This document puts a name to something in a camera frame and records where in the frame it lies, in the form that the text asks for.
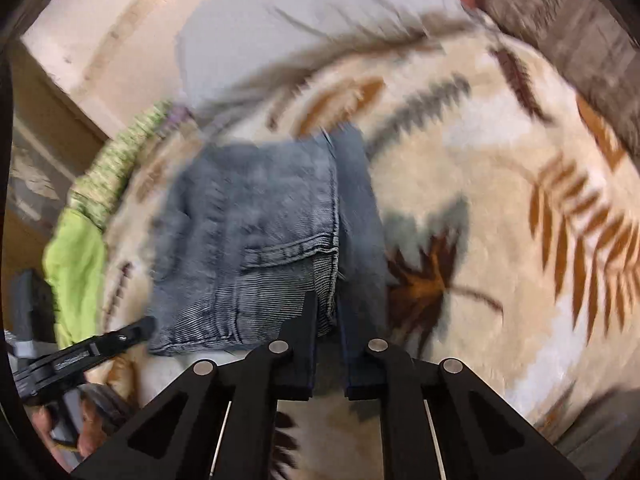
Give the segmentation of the operator left hand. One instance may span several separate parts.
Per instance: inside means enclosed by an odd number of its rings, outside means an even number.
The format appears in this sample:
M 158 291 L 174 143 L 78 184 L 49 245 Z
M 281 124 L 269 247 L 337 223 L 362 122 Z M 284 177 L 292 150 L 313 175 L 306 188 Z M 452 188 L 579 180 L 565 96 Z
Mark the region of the operator left hand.
M 102 415 L 93 400 L 82 396 L 77 407 L 79 426 L 57 408 L 40 406 L 29 413 L 30 422 L 44 447 L 67 472 L 96 452 L 107 440 Z

